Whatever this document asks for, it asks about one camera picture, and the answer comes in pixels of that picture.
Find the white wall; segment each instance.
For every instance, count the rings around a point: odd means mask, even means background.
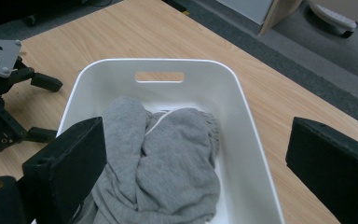
[[[272,0],[216,0],[261,25],[269,12]]]

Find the white plastic bin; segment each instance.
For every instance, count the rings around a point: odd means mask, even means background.
[[[138,81],[140,72],[184,74],[182,81]],[[220,128],[216,158],[221,194],[212,223],[284,223],[267,160],[249,106],[235,74],[205,60],[107,59],[77,78],[58,133],[101,116],[120,95],[140,100],[149,111],[192,106],[211,112]]]

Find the chair wheel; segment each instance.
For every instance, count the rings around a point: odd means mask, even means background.
[[[353,31],[345,31],[345,33],[341,37],[349,38],[351,35],[353,35]]]

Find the wooden tabletop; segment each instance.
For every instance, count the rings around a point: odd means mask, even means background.
[[[265,149],[287,223],[337,223],[287,168],[293,117],[323,122],[358,140],[358,121],[159,0],[126,0],[22,41],[21,57],[63,82],[49,92],[23,82],[4,95],[26,129],[58,129],[79,72],[106,58],[188,58],[224,63],[238,76]],[[23,142],[0,153],[0,175],[22,176],[21,164],[45,144]]]

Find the gray sweatpants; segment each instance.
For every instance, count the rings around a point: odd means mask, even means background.
[[[151,114],[120,97],[103,114],[107,164],[77,223],[205,223],[216,212],[219,148],[211,114]]]

